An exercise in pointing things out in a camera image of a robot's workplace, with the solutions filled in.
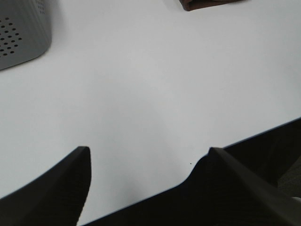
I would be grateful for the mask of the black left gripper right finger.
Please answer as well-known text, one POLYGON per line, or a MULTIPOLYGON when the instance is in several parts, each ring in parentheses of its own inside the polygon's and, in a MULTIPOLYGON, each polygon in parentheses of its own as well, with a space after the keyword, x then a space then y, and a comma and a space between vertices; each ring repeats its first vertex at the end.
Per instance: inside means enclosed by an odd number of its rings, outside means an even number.
POLYGON ((301 204, 221 148, 180 185, 91 222, 93 226, 298 226, 301 204))

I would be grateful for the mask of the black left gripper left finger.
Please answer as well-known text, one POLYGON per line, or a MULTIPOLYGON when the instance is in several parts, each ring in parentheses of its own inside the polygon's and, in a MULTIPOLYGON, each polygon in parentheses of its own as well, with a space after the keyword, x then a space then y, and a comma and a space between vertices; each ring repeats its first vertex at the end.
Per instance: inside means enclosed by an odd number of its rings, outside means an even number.
POLYGON ((44 174, 1 198, 2 226, 75 226, 91 184, 91 154, 79 146, 44 174))

